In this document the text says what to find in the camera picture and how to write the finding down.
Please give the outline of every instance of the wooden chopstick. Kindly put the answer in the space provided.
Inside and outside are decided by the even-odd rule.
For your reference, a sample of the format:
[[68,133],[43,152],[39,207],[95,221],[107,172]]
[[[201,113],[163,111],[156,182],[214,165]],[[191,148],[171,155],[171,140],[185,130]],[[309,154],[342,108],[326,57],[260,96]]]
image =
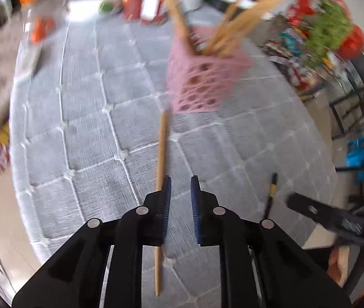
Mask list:
[[246,11],[245,15],[239,15],[234,23],[229,27],[224,38],[215,45],[215,50],[220,50],[219,58],[224,58],[239,45],[240,41],[246,36],[262,19],[263,14],[283,0],[260,0],[256,6]]
[[[159,144],[158,144],[158,162],[157,162],[157,181],[156,191],[162,189],[162,183],[165,175],[165,153],[166,153],[166,112],[161,114],[161,123],[159,126]],[[161,264],[162,264],[162,247],[155,247],[155,295],[161,294]]]
[[213,47],[218,42],[218,40],[221,38],[221,36],[224,34],[224,31],[226,29],[227,23],[232,19],[234,16],[237,7],[240,3],[240,0],[236,0],[235,2],[232,2],[228,8],[226,9],[224,19],[222,20],[222,23],[219,25],[217,31],[215,34],[210,38],[208,43],[206,44],[206,47],[202,51],[202,54],[204,55],[211,55],[213,53]]

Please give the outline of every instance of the floor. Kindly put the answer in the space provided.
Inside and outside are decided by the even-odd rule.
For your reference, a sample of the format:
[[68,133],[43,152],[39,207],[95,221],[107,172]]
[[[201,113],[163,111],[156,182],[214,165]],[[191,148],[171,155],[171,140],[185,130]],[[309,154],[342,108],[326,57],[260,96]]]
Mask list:
[[[329,152],[333,154],[335,164],[342,165],[346,158],[346,140],[331,141],[332,129],[335,124],[328,109],[327,100],[326,94],[321,93],[315,100],[310,101],[306,107],[326,141]],[[339,177],[332,204],[344,207],[346,205],[345,196],[348,195],[352,182],[348,176],[339,175]],[[334,239],[335,236],[332,233],[317,226],[306,242],[305,247],[313,248],[330,245]],[[19,215],[10,169],[0,179],[0,259],[15,291],[18,291],[40,267]]]

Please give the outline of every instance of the wooden utensil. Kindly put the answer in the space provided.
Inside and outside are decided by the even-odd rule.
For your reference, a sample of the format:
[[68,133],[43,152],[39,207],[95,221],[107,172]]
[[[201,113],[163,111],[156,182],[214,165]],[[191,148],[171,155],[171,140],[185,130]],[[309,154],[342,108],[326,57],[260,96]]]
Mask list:
[[[159,126],[156,191],[160,191],[162,189],[162,183],[165,175],[165,153],[166,153],[166,112],[162,112],[161,123]],[[159,296],[161,294],[161,264],[162,264],[162,247],[155,247],[155,295],[156,296]]]
[[172,18],[176,34],[184,38],[195,52],[195,45],[191,39],[191,30],[186,23],[185,17],[179,9],[179,0],[165,0],[170,17]]
[[257,5],[240,14],[230,25],[224,37],[215,45],[214,50],[219,51],[218,57],[224,58],[239,45],[246,36],[262,19],[265,12],[283,0],[259,0]]
[[234,16],[234,14],[235,14],[235,12],[237,10],[237,7],[239,5],[239,3],[240,3],[240,0],[236,0],[235,2],[232,2],[228,6],[228,8],[226,9],[226,12],[225,12],[224,19],[222,20],[222,23],[220,24],[220,26],[218,27],[217,31],[212,36],[212,38],[210,38],[210,40],[208,40],[208,42],[206,44],[206,47],[203,50],[202,54],[204,54],[204,55],[211,55],[213,53],[213,47],[214,47],[214,45],[223,36],[223,34],[224,34],[225,30],[226,30],[226,26],[227,26],[228,22]]

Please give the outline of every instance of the green vegetable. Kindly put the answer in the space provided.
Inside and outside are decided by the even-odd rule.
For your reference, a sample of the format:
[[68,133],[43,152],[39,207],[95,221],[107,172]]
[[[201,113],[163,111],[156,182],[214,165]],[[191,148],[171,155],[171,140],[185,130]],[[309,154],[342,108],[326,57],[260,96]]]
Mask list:
[[318,13],[306,47],[311,55],[309,67],[316,67],[328,50],[337,50],[351,32],[353,25],[344,8],[333,0],[321,0]]

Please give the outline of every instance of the table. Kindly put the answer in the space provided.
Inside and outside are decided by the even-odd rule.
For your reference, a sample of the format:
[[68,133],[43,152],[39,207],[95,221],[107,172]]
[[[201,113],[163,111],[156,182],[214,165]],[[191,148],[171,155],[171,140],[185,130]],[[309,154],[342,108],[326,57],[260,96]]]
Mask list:
[[[209,7],[191,24],[216,24]],[[140,205],[155,188],[158,126],[169,105],[166,68],[172,26],[62,26],[43,43],[31,82],[11,96],[14,186],[29,240],[44,263],[84,222],[109,221]],[[189,181],[220,205],[260,221],[271,174],[279,174],[276,221],[303,244],[315,224],[288,210],[296,191],[328,203],[336,173],[305,107],[250,41],[253,66],[218,112],[170,118],[167,170],[172,177],[163,293],[154,291],[153,249],[145,247],[142,306],[220,305],[218,248],[194,239]]]

